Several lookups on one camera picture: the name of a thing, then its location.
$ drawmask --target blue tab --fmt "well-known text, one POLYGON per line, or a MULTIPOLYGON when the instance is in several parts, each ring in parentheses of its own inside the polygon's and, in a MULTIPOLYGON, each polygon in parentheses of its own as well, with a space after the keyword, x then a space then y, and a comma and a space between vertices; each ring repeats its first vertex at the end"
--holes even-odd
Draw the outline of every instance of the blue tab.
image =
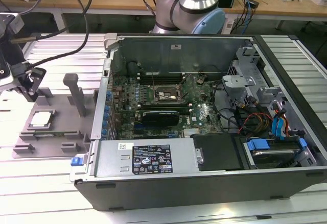
POLYGON ((277 130, 276 130, 276 137, 278 137, 280 140, 284 140, 284 136, 282 136, 283 126, 284 126, 284 120, 279 119, 277 130))
POLYGON ((299 143, 301 144, 302 148, 307 147, 307 142, 303 138, 299 139, 299 143))
POLYGON ((71 160, 71 166, 82 166, 83 164, 83 158, 79 157, 73 157, 71 160))
POLYGON ((254 143, 252 140, 247 143, 247 146, 249 147, 250 151, 253 151, 255 149, 255 146, 254 146, 254 143))
POLYGON ((107 130, 107 129, 103 129, 103 130, 102 130, 102 135, 106 136, 107 133, 108 133, 108 130, 107 130))
POLYGON ((277 122, 278 122, 278 117, 275 117, 272 121, 272 125, 271 125, 271 132, 273 135, 276 135, 276 126, 277 126, 277 122))
POLYGON ((252 139, 247 143, 250 151, 270 149, 266 139, 252 139))

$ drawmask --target power supply label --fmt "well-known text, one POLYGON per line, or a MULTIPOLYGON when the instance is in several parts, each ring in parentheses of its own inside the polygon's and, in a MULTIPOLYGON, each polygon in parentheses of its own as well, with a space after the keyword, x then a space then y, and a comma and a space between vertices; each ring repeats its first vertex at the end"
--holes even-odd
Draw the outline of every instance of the power supply label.
POLYGON ((135 175, 172 173, 173 162, 170 146, 134 146, 132 171, 135 175))

